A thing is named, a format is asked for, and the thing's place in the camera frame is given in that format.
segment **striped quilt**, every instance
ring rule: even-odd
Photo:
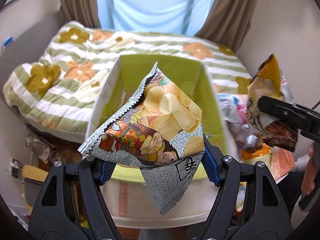
[[[247,94],[251,79],[233,51],[196,37],[116,32],[65,24],[38,62],[18,66],[4,86],[9,106],[40,131],[82,143],[98,93],[125,54],[164,54],[199,60],[216,92]]]

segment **blue gripper pad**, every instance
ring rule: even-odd
[[[99,182],[103,185],[106,181],[111,179],[111,175],[116,167],[116,163],[103,162],[101,167],[101,174],[99,176]]]
[[[204,146],[204,155],[201,162],[205,172],[207,173],[209,181],[213,182],[217,187],[219,187],[220,178],[218,176],[218,165],[214,161],[214,158],[212,157],[206,146]]]

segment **bolt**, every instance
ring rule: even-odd
[[[258,162],[257,165],[258,165],[260,168],[263,168],[264,166],[266,166],[266,165],[264,164],[264,162]]]
[[[56,166],[56,167],[59,167],[59,166],[61,166],[62,165],[62,161],[56,161],[55,163],[54,163],[54,166]]]
[[[232,161],[232,157],[229,156],[229,155],[224,156],[223,159],[224,159],[227,163],[229,163],[229,162]]]
[[[89,161],[89,162],[92,162],[94,159],[95,159],[95,157],[92,156],[92,155],[89,155],[89,156],[87,157],[87,161]]]

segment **person's hand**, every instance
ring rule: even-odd
[[[310,156],[309,162],[307,164],[306,170],[304,172],[304,177],[301,186],[301,192],[309,195],[311,191],[315,188],[315,177],[316,177],[316,168],[313,164],[313,155],[315,154],[315,146],[311,144],[308,148],[308,155]]]

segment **cartoon character illustration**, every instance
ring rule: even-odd
[[[177,150],[156,130],[141,123],[143,110],[129,110],[117,122],[110,124],[101,136],[100,149],[113,153],[124,150],[148,166],[161,166],[179,159]]]

